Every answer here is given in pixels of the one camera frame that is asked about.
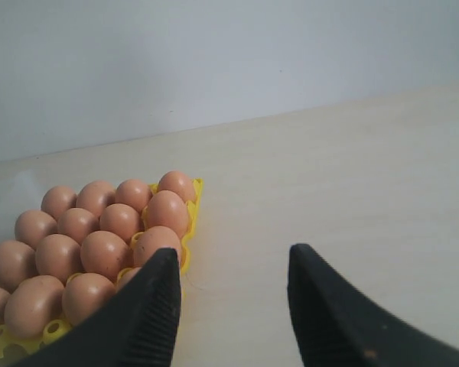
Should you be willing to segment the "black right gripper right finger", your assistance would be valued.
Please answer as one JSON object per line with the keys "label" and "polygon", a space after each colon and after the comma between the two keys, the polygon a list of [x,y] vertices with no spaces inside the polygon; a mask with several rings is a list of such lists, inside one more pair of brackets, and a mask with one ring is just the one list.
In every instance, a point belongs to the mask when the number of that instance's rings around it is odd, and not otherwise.
{"label": "black right gripper right finger", "polygon": [[459,366],[459,349],[374,303],[308,244],[290,248],[287,293],[306,366]]}

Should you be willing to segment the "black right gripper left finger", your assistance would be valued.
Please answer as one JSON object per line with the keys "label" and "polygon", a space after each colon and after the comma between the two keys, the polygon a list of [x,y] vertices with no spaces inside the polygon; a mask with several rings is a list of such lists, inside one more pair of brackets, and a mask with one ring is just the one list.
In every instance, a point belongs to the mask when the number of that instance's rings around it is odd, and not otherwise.
{"label": "black right gripper left finger", "polygon": [[181,316],[176,251],[162,248],[105,306],[32,355],[5,350],[1,366],[170,366]]}

